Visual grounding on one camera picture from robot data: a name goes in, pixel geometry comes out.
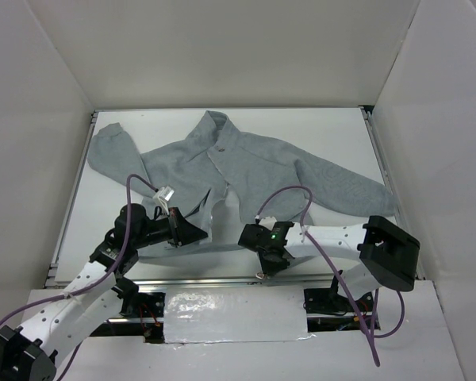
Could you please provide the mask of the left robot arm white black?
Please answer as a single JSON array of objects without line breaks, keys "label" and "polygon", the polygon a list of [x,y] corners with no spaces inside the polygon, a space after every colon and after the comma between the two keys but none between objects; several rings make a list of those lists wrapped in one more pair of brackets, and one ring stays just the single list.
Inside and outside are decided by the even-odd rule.
[{"label": "left robot arm white black", "polygon": [[137,312],[144,294],[126,273],[138,252],[168,243],[177,248],[207,238],[178,208],[151,219],[140,204],[121,209],[114,227],[76,278],[57,296],[29,303],[40,311],[16,328],[0,322],[0,380],[53,380],[58,366],[101,324]]}]

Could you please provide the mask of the grey zip-up jacket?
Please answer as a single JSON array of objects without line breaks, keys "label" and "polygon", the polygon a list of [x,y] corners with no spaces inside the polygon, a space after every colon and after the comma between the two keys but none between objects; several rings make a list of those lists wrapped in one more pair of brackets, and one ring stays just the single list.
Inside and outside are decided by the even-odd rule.
[{"label": "grey zip-up jacket", "polygon": [[381,183],[283,140],[242,132],[217,111],[206,112],[185,139],[144,153],[121,125],[107,125],[91,139],[87,161],[120,184],[135,175],[130,186],[151,216],[157,214],[154,189],[173,188],[170,205],[207,233],[214,206],[229,190],[236,192],[244,224],[256,214],[299,221],[307,194],[326,209],[356,217],[390,217],[396,206]]}]

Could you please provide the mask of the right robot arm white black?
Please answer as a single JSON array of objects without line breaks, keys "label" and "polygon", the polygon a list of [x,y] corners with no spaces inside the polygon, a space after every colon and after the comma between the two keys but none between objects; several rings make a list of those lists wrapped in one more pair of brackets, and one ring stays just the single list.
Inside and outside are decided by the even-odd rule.
[{"label": "right robot arm white black", "polygon": [[416,238],[379,216],[348,226],[302,226],[266,218],[245,225],[238,245],[258,255],[266,277],[318,256],[355,262],[340,271],[343,283],[329,291],[329,301],[337,310],[348,310],[380,287],[412,291],[420,251]]}]

